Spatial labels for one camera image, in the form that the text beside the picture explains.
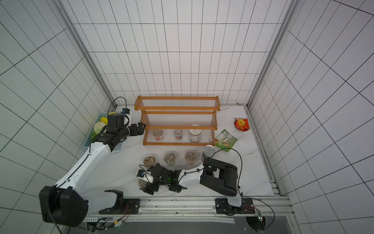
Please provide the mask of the green label seed jar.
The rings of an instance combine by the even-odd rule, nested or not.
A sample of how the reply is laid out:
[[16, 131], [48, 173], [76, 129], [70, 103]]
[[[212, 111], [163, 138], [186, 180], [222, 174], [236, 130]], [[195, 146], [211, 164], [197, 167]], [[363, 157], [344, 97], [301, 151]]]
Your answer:
[[164, 161], [168, 166], [173, 166], [176, 163], [176, 155], [174, 152], [166, 153]]

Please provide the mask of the small red jar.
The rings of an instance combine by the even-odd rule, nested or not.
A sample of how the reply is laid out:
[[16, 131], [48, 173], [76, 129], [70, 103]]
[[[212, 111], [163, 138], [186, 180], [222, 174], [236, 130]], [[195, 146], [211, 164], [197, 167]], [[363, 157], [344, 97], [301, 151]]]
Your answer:
[[153, 137], [156, 141], [163, 139], [164, 131], [162, 129], [153, 129]]
[[183, 130], [182, 129], [174, 130], [174, 136], [176, 140], [181, 140], [183, 138]]

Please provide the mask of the yellow label seed jar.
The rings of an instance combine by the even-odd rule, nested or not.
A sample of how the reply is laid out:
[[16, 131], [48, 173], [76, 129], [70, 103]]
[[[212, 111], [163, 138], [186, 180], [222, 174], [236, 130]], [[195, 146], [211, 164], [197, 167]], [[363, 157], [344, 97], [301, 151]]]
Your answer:
[[151, 166], [154, 166], [155, 164], [156, 164], [156, 158], [153, 155], [147, 155], [143, 159], [143, 165], [145, 165], [148, 168]]

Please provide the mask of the dark green tin can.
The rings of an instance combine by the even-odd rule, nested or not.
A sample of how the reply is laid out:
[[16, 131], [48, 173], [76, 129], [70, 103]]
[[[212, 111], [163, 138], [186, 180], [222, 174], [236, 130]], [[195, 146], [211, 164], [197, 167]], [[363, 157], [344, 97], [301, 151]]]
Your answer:
[[203, 154], [202, 154], [202, 162], [209, 162], [213, 155], [215, 154], [215, 147], [212, 145], [206, 145], [203, 148]]

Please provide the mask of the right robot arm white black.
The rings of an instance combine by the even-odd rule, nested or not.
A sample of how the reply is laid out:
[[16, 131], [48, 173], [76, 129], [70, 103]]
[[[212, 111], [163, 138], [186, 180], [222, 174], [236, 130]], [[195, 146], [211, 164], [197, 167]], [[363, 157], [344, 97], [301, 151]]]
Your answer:
[[189, 170], [169, 170], [159, 163], [154, 166], [139, 166], [136, 177], [146, 182], [141, 190], [153, 195], [160, 186], [180, 193], [189, 187], [200, 184], [214, 192], [227, 197], [228, 204], [232, 207], [242, 207], [243, 199], [239, 188], [238, 168], [232, 164], [206, 159], [202, 165]]

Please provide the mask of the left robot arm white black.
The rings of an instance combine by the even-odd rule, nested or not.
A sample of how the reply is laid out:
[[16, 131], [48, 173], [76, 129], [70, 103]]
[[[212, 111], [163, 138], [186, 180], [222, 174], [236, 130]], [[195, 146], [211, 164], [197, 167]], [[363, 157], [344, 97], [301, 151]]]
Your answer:
[[53, 186], [45, 186], [39, 193], [41, 215], [46, 223], [77, 227], [86, 216], [110, 211], [125, 210], [123, 192], [99, 189], [89, 194], [88, 180], [99, 164], [128, 137], [144, 134], [146, 124], [131, 123], [130, 113], [108, 115], [105, 125], [92, 139], [88, 150], [71, 170]]

